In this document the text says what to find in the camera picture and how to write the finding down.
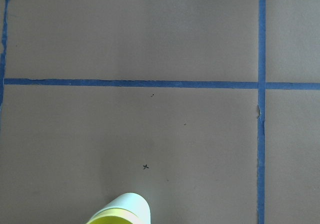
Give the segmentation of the yellow plastic cup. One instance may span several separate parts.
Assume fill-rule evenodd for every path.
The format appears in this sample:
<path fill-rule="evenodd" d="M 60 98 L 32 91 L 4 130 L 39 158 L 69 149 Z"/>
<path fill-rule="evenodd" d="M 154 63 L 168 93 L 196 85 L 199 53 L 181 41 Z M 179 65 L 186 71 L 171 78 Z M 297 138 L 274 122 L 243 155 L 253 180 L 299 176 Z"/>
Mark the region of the yellow plastic cup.
<path fill-rule="evenodd" d="M 92 217 L 87 224 L 142 224 L 132 212 L 124 209 L 108 209 Z"/>

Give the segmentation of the light green plastic cup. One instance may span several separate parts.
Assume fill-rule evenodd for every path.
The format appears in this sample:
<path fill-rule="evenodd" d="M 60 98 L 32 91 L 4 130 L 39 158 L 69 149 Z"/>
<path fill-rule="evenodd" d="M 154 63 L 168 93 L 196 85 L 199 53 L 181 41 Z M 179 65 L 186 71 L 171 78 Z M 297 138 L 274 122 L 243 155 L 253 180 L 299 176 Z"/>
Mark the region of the light green plastic cup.
<path fill-rule="evenodd" d="M 95 213 L 92 217 L 94 217 L 102 211 L 113 208 L 124 209 L 132 212 L 143 222 L 143 224 L 151 223 L 150 207 L 147 201 L 142 196 L 136 193 L 125 193 L 118 196 L 110 203 L 108 203 L 106 206 L 104 206 L 101 210 L 99 210 L 97 213 Z"/>

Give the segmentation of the brown paper table cover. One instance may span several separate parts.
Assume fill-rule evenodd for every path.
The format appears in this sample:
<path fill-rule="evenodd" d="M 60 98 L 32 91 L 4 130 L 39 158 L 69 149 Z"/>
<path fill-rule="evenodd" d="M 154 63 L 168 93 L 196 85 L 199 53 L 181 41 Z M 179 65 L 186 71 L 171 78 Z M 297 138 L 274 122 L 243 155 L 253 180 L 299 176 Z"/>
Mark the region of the brown paper table cover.
<path fill-rule="evenodd" d="M 266 171 L 266 90 L 319 90 L 318 82 L 267 82 L 266 81 L 266 0 L 258 0 L 258 81 L 165 81 L 165 80 L 99 80 L 99 79 L 28 79 L 5 78 L 8 6 L 4 0 L 1 56 L 0 92 L 5 85 L 44 85 L 44 86 L 101 86 L 101 87 L 155 87 L 155 88 L 209 88 L 209 89 L 255 89 L 257 90 L 257 222 L 265 220 L 265 171 Z"/>

